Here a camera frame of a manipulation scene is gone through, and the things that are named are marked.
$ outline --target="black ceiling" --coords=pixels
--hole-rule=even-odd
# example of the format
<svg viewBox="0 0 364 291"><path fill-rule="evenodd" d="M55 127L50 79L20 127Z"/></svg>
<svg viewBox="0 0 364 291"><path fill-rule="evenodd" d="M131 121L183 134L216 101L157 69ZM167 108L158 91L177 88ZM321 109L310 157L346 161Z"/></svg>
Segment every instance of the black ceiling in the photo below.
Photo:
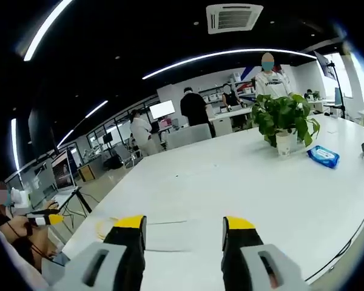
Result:
<svg viewBox="0 0 364 291"><path fill-rule="evenodd" d="M209 58L142 80L182 59L241 48L300 51L337 36L331 19L319 11L316 2L248 1L264 7L252 31L208 35L206 6L224 1L73 0L33 59L23 62L19 52L24 51L25 40L59 1L0 2L0 109L12 118L28 116L36 100L45 104L57 142L103 100L110 102L70 139L156 93L159 87L219 70L259 65L261 53ZM274 56L282 64L309 61Z"/></svg>

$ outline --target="green leaves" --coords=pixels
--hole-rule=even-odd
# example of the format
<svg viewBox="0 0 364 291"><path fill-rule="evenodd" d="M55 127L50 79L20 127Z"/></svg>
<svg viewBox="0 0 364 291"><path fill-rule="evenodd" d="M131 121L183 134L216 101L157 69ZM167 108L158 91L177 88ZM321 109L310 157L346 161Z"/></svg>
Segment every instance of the green leaves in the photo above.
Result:
<svg viewBox="0 0 364 291"><path fill-rule="evenodd" d="M320 124L314 118L308 119L310 105L300 95L291 98L280 97L272 99L269 95L258 95L257 102L252 107L252 119L259 125L259 132L271 146L276 147L276 133L279 130L296 129L298 138L305 146L312 143L312 136L320 131ZM308 123L313 126L309 133Z"/></svg>

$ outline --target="floor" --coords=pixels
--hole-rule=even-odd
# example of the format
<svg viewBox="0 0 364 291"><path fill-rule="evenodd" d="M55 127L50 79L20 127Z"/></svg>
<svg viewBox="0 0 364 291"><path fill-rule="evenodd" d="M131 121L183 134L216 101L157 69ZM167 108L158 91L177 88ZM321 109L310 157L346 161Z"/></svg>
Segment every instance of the floor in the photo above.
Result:
<svg viewBox="0 0 364 291"><path fill-rule="evenodd" d="M84 195L84 198L89 203L91 208L94 208L97 205L97 201L102 200L109 191L116 186L116 184L124 178L124 176L130 171L130 169L120 168L117 170L110 170L106 172L102 177L95 181L87 182L82 184L79 182L79 186L82 186L81 192ZM65 217L65 223L69 227L69 229L74 232L79 225L84 221L84 211L77 200L77 198L73 198L69 202L68 209L72 212L76 212L78 214L74 214L73 227L72 222L69 216ZM58 233L62 236L64 241L67 241L71 237L71 233L63 224L58 224L56 227ZM344 253L344 255L340 258L337 264L333 269L326 272L321 278L311 284L311 290L315 291L325 291L325 290L338 290L339 287L345 282L351 272L352 268L356 265L359 258L362 257L364 252L364 228L360 232L360 235L357 239L352 243L351 247Z"/></svg>

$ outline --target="blue package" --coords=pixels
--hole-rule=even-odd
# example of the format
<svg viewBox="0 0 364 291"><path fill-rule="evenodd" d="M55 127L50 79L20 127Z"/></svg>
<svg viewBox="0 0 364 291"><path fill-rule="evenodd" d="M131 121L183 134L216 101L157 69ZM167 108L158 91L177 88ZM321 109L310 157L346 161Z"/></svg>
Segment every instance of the blue package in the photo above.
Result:
<svg viewBox="0 0 364 291"><path fill-rule="evenodd" d="M309 149L308 155L314 161L332 169L336 167L340 159L340 155L338 153L334 153L320 145L316 145L312 149Z"/></svg>

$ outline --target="ceiling air conditioner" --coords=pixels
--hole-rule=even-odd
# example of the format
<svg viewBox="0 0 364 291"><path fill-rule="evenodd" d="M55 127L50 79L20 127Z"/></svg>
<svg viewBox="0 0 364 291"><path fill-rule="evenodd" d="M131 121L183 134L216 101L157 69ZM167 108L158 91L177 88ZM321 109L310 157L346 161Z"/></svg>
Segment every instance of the ceiling air conditioner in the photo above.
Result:
<svg viewBox="0 0 364 291"><path fill-rule="evenodd" d="M263 6L253 4L216 4L206 7L210 35L254 28Z"/></svg>

